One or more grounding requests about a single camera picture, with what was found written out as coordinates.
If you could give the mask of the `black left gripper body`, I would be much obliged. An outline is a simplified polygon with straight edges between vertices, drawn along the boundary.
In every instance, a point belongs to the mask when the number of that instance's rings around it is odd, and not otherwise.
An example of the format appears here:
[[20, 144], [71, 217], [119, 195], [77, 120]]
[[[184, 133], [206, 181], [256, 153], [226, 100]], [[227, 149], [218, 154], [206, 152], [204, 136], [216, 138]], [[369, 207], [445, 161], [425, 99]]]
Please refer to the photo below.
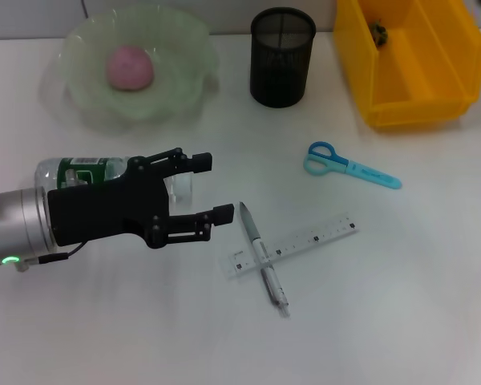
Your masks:
[[134, 234], [151, 249], [168, 244], [169, 202], [164, 179], [169, 157], [133, 157], [127, 171], [101, 184], [47, 194], [51, 230], [59, 246]]

